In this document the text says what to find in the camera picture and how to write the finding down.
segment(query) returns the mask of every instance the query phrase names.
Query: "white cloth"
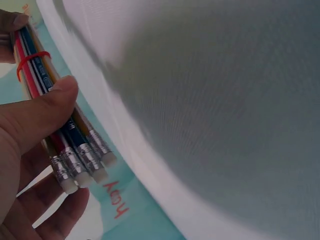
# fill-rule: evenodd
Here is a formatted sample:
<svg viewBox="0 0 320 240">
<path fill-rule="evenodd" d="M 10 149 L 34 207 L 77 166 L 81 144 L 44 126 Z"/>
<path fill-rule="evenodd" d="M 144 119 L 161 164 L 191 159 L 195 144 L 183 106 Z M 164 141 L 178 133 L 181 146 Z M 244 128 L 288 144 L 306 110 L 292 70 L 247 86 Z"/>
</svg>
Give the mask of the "white cloth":
<svg viewBox="0 0 320 240">
<path fill-rule="evenodd" d="M 318 0 L 63 2 L 53 40 L 188 240 L 320 238 Z"/>
</svg>

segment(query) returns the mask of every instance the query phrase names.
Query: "bundle of pencils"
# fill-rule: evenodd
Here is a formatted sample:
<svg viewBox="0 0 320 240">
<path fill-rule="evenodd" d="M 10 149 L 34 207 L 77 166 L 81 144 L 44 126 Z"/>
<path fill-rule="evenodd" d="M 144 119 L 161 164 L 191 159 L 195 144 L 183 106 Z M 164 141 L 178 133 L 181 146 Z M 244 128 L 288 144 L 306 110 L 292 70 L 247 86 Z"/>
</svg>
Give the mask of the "bundle of pencils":
<svg viewBox="0 0 320 240">
<path fill-rule="evenodd" d="M 17 76 L 29 99 L 48 93 L 60 79 L 50 54 L 44 51 L 34 29 L 27 25 L 11 35 Z M 57 181 L 67 194 L 87 188 L 92 178 L 108 177 L 104 167 L 116 156 L 76 104 L 72 116 L 58 131 L 42 141 Z"/>
</svg>

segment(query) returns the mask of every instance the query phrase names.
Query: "pencil eraser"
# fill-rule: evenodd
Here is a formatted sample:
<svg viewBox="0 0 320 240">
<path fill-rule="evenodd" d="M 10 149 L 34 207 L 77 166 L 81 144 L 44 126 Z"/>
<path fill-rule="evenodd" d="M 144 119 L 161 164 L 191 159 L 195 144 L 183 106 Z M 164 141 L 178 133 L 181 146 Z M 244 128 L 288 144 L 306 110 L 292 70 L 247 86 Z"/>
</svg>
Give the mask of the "pencil eraser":
<svg viewBox="0 0 320 240">
<path fill-rule="evenodd" d="M 92 174 L 93 179 L 97 184 L 100 184 L 108 179 L 108 174 L 105 168 L 100 168 Z"/>
<path fill-rule="evenodd" d="M 76 182 L 79 185 L 79 188 L 81 189 L 88 188 L 92 182 L 92 178 L 90 177 L 89 173 L 87 173 L 86 171 L 81 172 L 80 174 L 75 176 L 74 179 L 76 180 Z"/>
<path fill-rule="evenodd" d="M 116 164 L 117 157 L 113 152 L 109 152 L 102 156 L 101 162 L 103 162 L 106 168 L 109 168 Z"/>
<path fill-rule="evenodd" d="M 78 190 L 78 186 L 72 178 L 63 180 L 60 185 L 66 194 L 73 194 Z"/>
</svg>

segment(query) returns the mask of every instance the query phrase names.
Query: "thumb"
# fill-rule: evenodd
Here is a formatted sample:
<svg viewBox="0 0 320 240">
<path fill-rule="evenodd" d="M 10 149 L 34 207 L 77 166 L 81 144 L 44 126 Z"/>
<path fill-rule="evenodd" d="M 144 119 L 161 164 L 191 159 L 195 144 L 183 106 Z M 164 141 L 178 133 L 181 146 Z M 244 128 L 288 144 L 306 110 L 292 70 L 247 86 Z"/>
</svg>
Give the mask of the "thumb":
<svg viewBox="0 0 320 240">
<path fill-rule="evenodd" d="M 0 9 L 0 31 L 13 32 L 28 23 L 29 17 L 18 12 L 8 12 Z"/>
<path fill-rule="evenodd" d="M 24 154 L 66 123 L 77 94 L 76 80 L 66 76 L 43 96 L 0 105 L 0 138 L 4 136 L 16 151 Z"/>
</svg>

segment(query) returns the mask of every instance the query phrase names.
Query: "fingernail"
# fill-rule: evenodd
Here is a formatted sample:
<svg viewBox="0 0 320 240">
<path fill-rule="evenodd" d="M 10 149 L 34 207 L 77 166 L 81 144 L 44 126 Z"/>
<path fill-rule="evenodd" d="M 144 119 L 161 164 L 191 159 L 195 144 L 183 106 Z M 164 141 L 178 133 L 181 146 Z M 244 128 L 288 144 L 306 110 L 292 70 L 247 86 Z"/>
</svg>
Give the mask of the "fingernail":
<svg viewBox="0 0 320 240">
<path fill-rule="evenodd" d="M 78 87 L 77 81 L 73 76 L 65 76 L 60 80 L 58 80 L 56 84 L 53 85 L 52 90 L 68 92 L 70 90 L 76 89 L 77 87 Z"/>
<path fill-rule="evenodd" d="M 28 20 L 29 20 L 28 15 L 18 14 L 13 21 L 13 25 L 15 25 L 16 27 L 23 27 L 24 25 L 27 24 Z"/>
</svg>

